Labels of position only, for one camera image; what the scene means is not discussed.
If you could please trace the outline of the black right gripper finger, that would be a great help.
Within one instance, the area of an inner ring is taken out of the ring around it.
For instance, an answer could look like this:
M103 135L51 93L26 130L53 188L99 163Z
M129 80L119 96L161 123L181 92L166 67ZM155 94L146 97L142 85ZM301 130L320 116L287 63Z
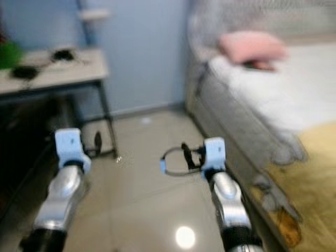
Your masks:
M190 147L185 142L182 142L180 148L182 149L183 156L184 156L185 161L187 163L188 170L190 170L190 171L194 170L195 169L195 163L194 163L193 157L192 157L192 149L190 149Z

